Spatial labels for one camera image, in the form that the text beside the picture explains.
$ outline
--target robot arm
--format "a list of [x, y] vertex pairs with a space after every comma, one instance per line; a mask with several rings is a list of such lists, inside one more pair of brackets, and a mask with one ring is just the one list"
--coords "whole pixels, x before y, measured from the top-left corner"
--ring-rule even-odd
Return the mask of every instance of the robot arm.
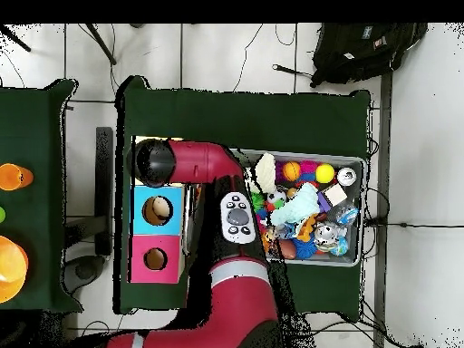
[[208, 270], [211, 309], [194, 329], [127, 333], [111, 338], [107, 348], [280, 348], [266, 257], [233, 154], [212, 143], [144, 140], [127, 161], [135, 177], [153, 188], [208, 183], [196, 263]]

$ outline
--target orange ball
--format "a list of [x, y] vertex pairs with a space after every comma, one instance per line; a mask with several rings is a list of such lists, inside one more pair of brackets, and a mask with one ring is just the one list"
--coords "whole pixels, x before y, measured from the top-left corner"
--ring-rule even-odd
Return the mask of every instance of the orange ball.
[[283, 169], [284, 178], [288, 181], [295, 181], [300, 177], [300, 165], [296, 161], [288, 161]]

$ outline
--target orange cup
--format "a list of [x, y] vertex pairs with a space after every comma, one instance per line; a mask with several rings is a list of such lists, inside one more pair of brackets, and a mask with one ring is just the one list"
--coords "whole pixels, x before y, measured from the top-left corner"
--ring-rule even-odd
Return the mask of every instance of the orange cup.
[[0, 189], [12, 191], [31, 184], [34, 175], [29, 169], [6, 163], [0, 166]]
[[21, 291], [27, 267], [25, 251], [10, 239], [0, 236], [0, 304]]

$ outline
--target black backpack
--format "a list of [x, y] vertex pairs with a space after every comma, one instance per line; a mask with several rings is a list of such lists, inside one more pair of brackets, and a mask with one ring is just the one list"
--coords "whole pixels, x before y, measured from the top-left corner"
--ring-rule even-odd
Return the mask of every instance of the black backpack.
[[323, 23], [311, 87], [370, 79], [401, 65], [404, 53], [427, 32], [427, 23]]

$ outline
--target green toy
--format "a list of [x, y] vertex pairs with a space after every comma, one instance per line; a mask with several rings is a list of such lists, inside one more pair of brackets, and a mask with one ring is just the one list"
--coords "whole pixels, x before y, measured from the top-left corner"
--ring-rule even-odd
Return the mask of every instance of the green toy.
[[5, 216], [6, 216], [5, 210], [0, 207], [0, 223], [4, 222]]
[[253, 203], [253, 209], [257, 212], [259, 209], [265, 206], [265, 199], [260, 193], [251, 193], [251, 201]]

